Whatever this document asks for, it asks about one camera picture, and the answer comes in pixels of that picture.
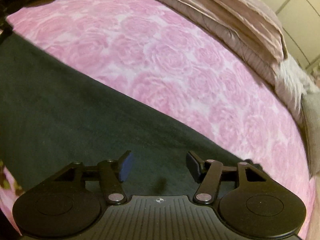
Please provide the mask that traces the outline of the black trousers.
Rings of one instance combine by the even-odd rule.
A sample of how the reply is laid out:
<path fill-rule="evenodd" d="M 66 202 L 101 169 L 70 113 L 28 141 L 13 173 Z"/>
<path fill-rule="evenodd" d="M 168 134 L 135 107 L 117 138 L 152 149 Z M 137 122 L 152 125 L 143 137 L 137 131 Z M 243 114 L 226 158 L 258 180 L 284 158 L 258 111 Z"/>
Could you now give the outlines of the black trousers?
<path fill-rule="evenodd" d="M 1 159 L 28 190 L 74 161 L 133 153 L 126 194 L 192 195 L 193 151 L 239 158 L 179 121 L 63 64 L 17 34 L 1 39 Z"/>

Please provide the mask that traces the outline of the grey pillow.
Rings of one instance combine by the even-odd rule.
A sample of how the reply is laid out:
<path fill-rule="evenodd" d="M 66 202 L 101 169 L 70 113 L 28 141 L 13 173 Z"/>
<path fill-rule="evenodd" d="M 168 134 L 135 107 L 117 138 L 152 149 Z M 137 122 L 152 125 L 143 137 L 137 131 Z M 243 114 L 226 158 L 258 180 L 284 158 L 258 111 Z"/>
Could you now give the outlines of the grey pillow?
<path fill-rule="evenodd" d="M 307 159 L 311 177 L 319 172 L 319 93 L 302 97 L 303 124 L 306 136 Z"/>

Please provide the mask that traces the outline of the pink rose bed blanket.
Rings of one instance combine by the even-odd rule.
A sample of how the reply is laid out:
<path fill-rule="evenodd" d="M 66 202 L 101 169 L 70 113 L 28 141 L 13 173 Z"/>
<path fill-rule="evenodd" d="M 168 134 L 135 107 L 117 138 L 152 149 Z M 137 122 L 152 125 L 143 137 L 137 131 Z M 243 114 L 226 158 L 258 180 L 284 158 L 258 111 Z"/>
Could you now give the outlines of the pink rose bed blanket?
<path fill-rule="evenodd" d="M 303 136 L 273 88 L 219 40 L 156 0 L 52 0 L 7 18 L 17 34 L 99 83 L 251 159 L 311 214 Z M 1 238 L 25 190 L 1 159 Z"/>

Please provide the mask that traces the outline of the pink folded quilt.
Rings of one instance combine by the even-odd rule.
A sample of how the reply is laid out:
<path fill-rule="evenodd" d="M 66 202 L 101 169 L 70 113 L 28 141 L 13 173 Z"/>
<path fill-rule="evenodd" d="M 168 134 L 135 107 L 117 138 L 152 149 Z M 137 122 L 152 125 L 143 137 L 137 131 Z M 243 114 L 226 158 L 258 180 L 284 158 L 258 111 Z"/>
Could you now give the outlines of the pink folded quilt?
<path fill-rule="evenodd" d="M 283 29 L 261 0 L 159 0 L 222 39 L 257 74 L 274 85 L 287 59 Z"/>

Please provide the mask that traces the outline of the white wardrobe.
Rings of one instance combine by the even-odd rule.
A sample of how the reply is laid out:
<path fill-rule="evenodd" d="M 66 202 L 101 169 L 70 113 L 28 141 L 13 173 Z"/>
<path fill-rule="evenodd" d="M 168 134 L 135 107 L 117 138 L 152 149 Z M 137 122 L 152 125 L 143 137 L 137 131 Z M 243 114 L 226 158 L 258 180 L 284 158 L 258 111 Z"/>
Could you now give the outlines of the white wardrobe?
<path fill-rule="evenodd" d="M 290 54 L 311 72 L 319 66 L 319 0 L 262 0 L 277 15 Z"/>

